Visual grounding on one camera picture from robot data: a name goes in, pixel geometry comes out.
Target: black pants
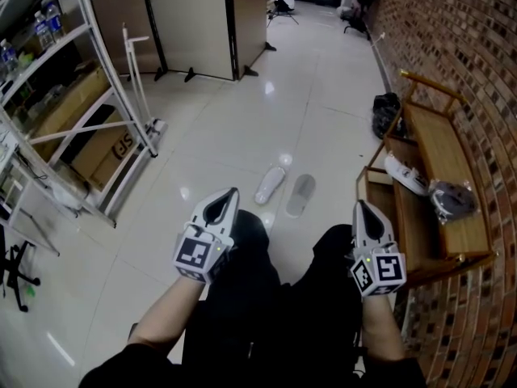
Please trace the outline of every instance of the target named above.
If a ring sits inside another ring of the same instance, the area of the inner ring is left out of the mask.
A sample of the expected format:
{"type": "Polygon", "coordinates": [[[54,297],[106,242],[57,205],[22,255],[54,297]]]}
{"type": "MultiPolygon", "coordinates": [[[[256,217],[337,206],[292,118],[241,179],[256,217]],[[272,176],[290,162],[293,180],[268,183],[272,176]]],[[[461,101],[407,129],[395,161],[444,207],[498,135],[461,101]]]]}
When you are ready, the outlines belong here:
{"type": "Polygon", "coordinates": [[[233,230],[238,249],[196,307],[183,349],[183,364],[200,368],[268,364],[353,370],[352,349],[361,324],[361,298],[347,276],[344,254],[351,227],[328,230],[314,259],[294,285],[281,285],[262,222],[239,211],[233,230]]]}
{"type": "Polygon", "coordinates": [[[276,11],[284,12],[284,13],[294,10],[294,9],[291,9],[284,0],[275,1],[275,7],[276,7],[276,11]]]}

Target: black sleeve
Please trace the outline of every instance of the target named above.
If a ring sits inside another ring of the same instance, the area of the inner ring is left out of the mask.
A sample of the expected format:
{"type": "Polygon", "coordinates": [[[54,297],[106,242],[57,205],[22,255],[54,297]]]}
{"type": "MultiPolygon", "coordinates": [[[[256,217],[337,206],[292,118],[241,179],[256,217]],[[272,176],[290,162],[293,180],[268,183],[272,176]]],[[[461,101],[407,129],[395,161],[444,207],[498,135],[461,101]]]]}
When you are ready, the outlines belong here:
{"type": "Polygon", "coordinates": [[[100,386],[173,386],[181,382],[180,365],[172,365],[160,352],[141,344],[128,345],[121,353],[92,369],[79,388],[100,386]]]}
{"type": "Polygon", "coordinates": [[[361,385],[364,386],[396,386],[397,388],[426,388],[420,365],[414,358],[397,362],[375,361],[367,356],[364,358],[364,376],[361,385]]]}

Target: forearm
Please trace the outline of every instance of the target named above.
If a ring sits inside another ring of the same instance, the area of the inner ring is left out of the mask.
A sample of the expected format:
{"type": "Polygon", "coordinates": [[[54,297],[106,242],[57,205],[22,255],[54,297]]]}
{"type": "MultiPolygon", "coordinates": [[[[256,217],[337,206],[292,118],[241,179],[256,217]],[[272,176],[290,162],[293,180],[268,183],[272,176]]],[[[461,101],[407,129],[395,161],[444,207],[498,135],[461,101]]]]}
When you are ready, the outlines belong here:
{"type": "Polygon", "coordinates": [[[204,284],[180,277],[145,313],[128,344],[146,344],[168,354],[183,333],[204,284]]]}
{"type": "Polygon", "coordinates": [[[363,346],[373,359],[399,361],[405,357],[401,332],[387,296],[366,297],[363,301],[363,346]]]}

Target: cardboard box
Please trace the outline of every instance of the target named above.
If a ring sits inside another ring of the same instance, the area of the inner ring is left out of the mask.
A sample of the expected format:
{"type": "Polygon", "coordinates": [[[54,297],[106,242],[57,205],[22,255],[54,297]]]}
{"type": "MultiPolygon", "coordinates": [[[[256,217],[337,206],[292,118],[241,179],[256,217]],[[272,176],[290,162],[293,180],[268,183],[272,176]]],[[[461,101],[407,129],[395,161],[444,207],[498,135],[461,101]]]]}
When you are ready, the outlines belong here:
{"type": "MultiPolygon", "coordinates": [[[[61,101],[49,112],[32,138],[43,137],[52,133],[68,131],[77,124],[88,108],[109,88],[109,82],[103,69],[99,66],[93,72],[78,79],[63,96],[61,101]]],[[[51,140],[34,145],[42,159],[48,161],[62,139],[51,140]]]]}
{"type": "MultiPolygon", "coordinates": [[[[120,114],[114,111],[105,123],[120,120],[120,114]]],[[[99,129],[76,155],[72,168],[102,191],[133,146],[134,140],[125,126],[99,129]]]]}

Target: white tiled floor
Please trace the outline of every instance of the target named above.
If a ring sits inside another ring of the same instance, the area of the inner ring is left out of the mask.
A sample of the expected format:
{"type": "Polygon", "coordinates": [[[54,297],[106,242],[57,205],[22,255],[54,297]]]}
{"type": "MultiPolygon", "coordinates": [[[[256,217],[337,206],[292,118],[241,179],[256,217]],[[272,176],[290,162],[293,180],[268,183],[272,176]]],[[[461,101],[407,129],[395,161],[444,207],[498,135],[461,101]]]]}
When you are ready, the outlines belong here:
{"type": "MultiPolygon", "coordinates": [[[[168,74],[145,77],[153,114],[170,127],[158,158],[138,179],[115,230],[51,205],[35,217],[61,251],[27,256],[42,285],[17,311],[10,289],[0,301],[0,381],[14,387],[76,386],[88,370],[123,348],[131,325],[177,277],[170,257],[194,204],[219,188],[238,187],[241,207],[258,214],[285,281],[299,278],[312,245],[332,225],[350,222],[355,178],[378,141],[370,131],[373,97],[384,93],[364,36],[343,35],[334,10],[300,3],[296,18],[276,19],[258,78],[239,83],[168,74]],[[292,161],[265,207],[253,202],[263,174],[292,161]],[[297,220],[285,213],[296,177],[316,191],[297,220]]],[[[180,344],[170,355],[181,360],[180,344]]]]}

